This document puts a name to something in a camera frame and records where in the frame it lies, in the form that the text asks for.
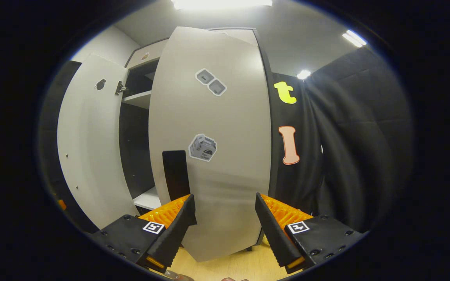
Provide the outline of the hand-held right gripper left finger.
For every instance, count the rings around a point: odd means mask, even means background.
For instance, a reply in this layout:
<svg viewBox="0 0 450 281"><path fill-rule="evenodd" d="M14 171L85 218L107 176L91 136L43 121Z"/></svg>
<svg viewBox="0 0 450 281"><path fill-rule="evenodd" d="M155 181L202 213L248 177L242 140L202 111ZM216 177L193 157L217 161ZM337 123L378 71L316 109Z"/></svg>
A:
<svg viewBox="0 0 450 281"><path fill-rule="evenodd" d="M188 194L139 217L122 215L93 233L92 240L136 265L165 273L186 231L196 224L194 196Z"/></svg>

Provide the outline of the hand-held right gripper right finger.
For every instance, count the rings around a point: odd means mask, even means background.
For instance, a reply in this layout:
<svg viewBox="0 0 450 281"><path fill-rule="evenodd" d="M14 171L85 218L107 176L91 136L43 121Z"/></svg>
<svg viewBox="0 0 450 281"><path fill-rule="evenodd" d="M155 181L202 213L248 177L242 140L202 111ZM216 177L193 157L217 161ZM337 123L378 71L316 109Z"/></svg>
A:
<svg viewBox="0 0 450 281"><path fill-rule="evenodd" d="M255 211L277 263L288 274L325 263L365 237L328 215L308 215L261 193Z"/></svg>

